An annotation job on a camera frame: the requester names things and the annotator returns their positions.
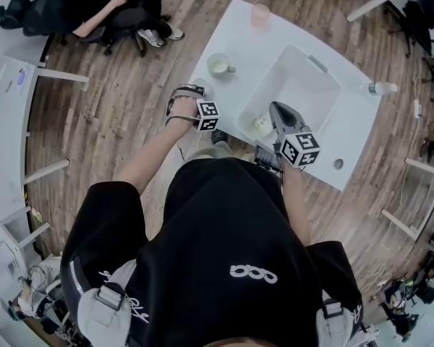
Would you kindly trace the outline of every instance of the backpack strap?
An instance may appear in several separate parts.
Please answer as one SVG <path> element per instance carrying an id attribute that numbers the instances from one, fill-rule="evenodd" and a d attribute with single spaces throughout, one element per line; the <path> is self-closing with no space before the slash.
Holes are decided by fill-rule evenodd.
<path id="1" fill-rule="evenodd" d="M 323 291 L 323 307 L 317 311 L 317 334 L 319 347 L 344 347 L 352 335 L 354 318 Z"/>
<path id="2" fill-rule="evenodd" d="M 120 268 L 113 272 L 113 275 L 109 279 L 109 283 L 117 283 L 122 287 L 122 289 L 125 290 L 125 287 L 129 283 L 129 280 L 136 268 L 136 259 L 125 262 Z"/>

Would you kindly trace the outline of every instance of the hand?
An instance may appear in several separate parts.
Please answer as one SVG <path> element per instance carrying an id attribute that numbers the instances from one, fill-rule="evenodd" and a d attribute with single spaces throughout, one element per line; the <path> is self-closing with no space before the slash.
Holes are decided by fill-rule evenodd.
<path id="1" fill-rule="evenodd" d="M 171 108 L 170 116 L 197 116 L 196 99 L 186 96 L 179 96 L 175 98 L 174 104 Z M 191 121 L 186 119 L 171 119 L 167 126 L 175 128 L 181 136 L 185 135 L 190 127 L 193 125 Z"/>
<path id="2" fill-rule="evenodd" d="M 294 177 L 300 179 L 301 170 L 293 167 L 284 157 L 281 157 L 281 165 L 283 166 L 283 175 L 286 177 Z"/>
<path id="3" fill-rule="evenodd" d="M 114 5 L 115 8 L 117 8 L 120 7 L 121 5 L 124 5 L 127 2 L 127 0 L 111 0 L 110 2 L 111 4 Z"/>

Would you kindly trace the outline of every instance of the black office chair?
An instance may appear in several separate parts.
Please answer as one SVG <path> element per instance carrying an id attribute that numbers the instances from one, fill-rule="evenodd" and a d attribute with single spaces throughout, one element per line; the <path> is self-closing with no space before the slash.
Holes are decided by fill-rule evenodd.
<path id="1" fill-rule="evenodd" d="M 400 29 L 389 30 L 389 34 L 403 32 L 407 41 L 408 52 L 407 58 L 411 54 L 411 46 L 418 42 L 422 48 L 429 54 L 433 55 L 434 40 L 430 37 L 430 30 L 434 29 L 434 0 L 417 0 L 408 1 L 404 7 L 405 15 L 402 15 L 392 4 L 388 4 L 386 13 L 390 12 L 399 22 Z M 423 79 L 422 82 L 432 82 L 434 84 L 434 58 L 422 58 L 430 70 L 431 78 Z"/>
<path id="2" fill-rule="evenodd" d="M 86 38 L 79 38 L 81 43 L 97 43 L 105 48 L 104 55 L 110 56 L 112 54 L 113 46 L 118 43 L 122 38 L 130 37 L 135 50 L 140 58 L 146 55 L 147 46 L 145 40 L 137 34 L 137 29 L 123 29 L 112 30 L 107 26 L 98 26 Z M 63 35 L 61 44 L 66 45 L 66 35 Z"/>
<path id="3" fill-rule="evenodd" d="M 25 13 L 32 4 L 32 0 L 11 0 L 5 9 L 0 6 L 0 28 L 14 30 L 21 28 L 24 22 Z"/>
<path id="4" fill-rule="evenodd" d="M 398 30 L 389 30 L 388 33 L 403 32 L 407 41 L 407 58 L 411 55 L 410 41 L 414 45 L 418 42 L 430 55 L 433 53 L 434 40 L 430 37 L 430 30 L 434 29 L 434 0 L 408 1 L 402 15 L 392 4 L 387 4 L 385 13 L 390 12 L 399 22 Z"/>

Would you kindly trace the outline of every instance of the person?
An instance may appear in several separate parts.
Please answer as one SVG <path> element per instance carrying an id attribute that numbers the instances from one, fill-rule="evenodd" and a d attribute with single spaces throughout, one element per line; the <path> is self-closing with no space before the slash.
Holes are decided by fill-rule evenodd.
<path id="1" fill-rule="evenodd" d="M 392 312 L 385 303 L 380 304 L 380 306 L 392 322 L 392 325 L 396 328 L 396 333 L 402 337 L 402 342 L 407 342 L 412 336 L 412 331 L 417 325 L 420 316 L 417 314 L 406 314 L 405 312 L 396 314 Z"/>
<path id="2" fill-rule="evenodd" d="M 59 277 L 61 257 L 49 257 L 27 272 L 27 279 L 20 278 L 22 291 L 14 310 L 29 317 L 36 317 L 41 302 L 47 297 L 46 289 Z"/>
<path id="3" fill-rule="evenodd" d="M 325 291 L 341 302 L 338 314 L 348 310 L 353 335 L 362 297 L 341 243 L 311 243 L 299 170 L 284 164 L 282 194 L 273 173 L 231 157 L 223 132 L 177 171 L 148 241 L 140 195 L 192 126 L 183 116 L 197 116 L 194 98 L 176 98 L 166 126 L 113 181 L 87 192 L 61 261 L 81 331 L 95 347 L 126 343 L 125 333 L 100 337 L 106 323 L 129 330 L 129 346 L 319 346 Z M 127 326 L 97 309 L 121 283 Z"/>
<path id="4" fill-rule="evenodd" d="M 184 37 L 179 28 L 166 22 L 170 16 L 161 16 L 161 0 L 50 0 L 49 6 L 55 15 L 47 20 L 58 26 L 55 32 L 87 37 L 106 23 L 113 29 L 138 29 L 138 35 L 157 48 L 165 38 Z"/>
<path id="5" fill-rule="evenodd" d="M 427 162 L 431 163 L 434 155 L 434 141 L 429 140 L 425 137 L 420 147 L 420 157 L 426 155 Z"/>

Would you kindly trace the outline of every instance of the small cup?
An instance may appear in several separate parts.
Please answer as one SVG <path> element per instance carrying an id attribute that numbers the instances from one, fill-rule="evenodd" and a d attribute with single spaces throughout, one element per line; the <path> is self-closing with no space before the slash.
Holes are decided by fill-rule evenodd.
<path id="1" fill-rule="evenodd" d="M 223 77 L 228 73 L 235 73 L 237 70 L 230 66 L 230 61 L 225 54 L 215 53 L 208 58 L 208 71 L 212 77 Z"/>
<path id="2" fill-rule="evenodd" d="M 268 26 L 270 19 L 270 9 L 262 4 L 252 5 L 251 8 L 251 25 L 256 30 L 264 30 Z"/>

